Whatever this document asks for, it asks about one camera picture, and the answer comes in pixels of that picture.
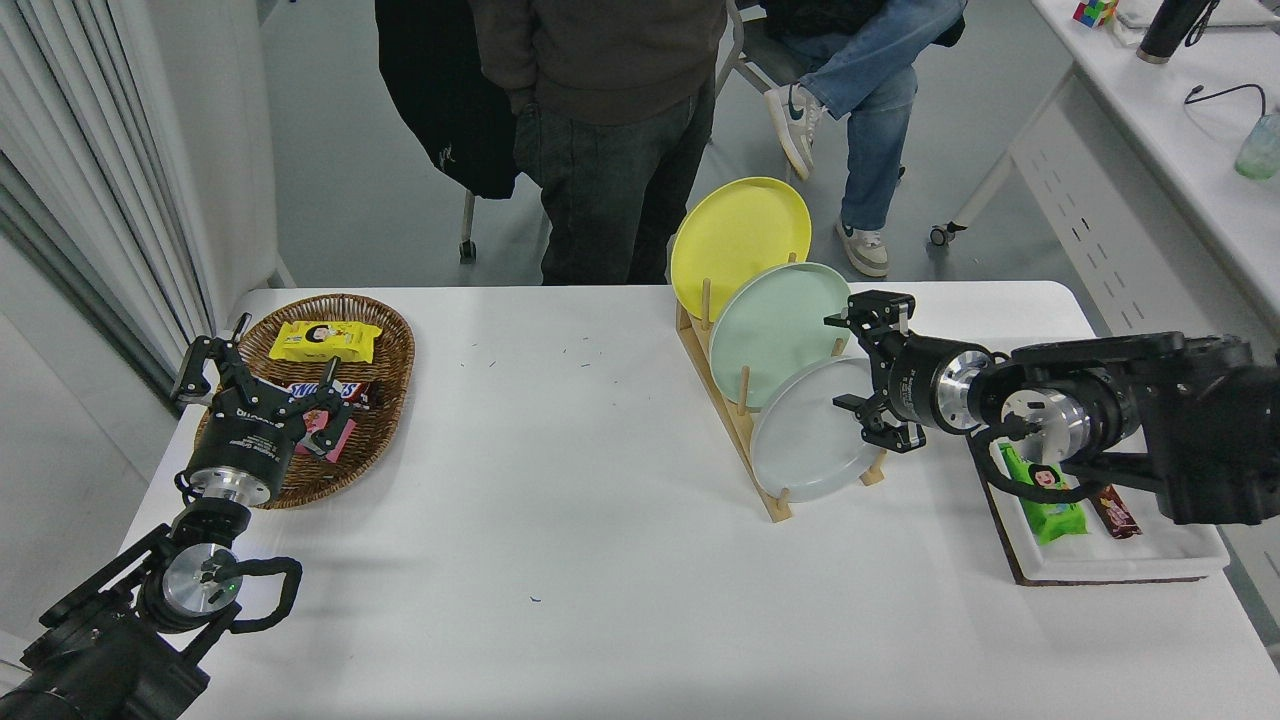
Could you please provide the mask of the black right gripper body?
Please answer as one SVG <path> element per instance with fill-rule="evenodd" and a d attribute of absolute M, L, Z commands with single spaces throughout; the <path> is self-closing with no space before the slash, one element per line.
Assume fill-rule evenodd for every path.
<path fill-rule="evenodd" d="M 868 351 L 876 395 L 901 420 L 942 428 L 937 401 L 941 372 L 954 359 L 954 342 L 886 331 Z"/>

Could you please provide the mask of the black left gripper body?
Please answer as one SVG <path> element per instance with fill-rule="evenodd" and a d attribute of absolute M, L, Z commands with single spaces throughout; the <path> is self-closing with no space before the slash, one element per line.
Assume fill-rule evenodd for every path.
<path fill-rule="evenodd" d="M 283 483 L 305 424 L 300 416 L 282 416 L 282 406 L 264 392 L 259 397 L 259 406 L 244 407 L 233 389 L 214 396 L 186 469 L 191 484 L 216 469 L 241 471 L 265 486 Z"/>

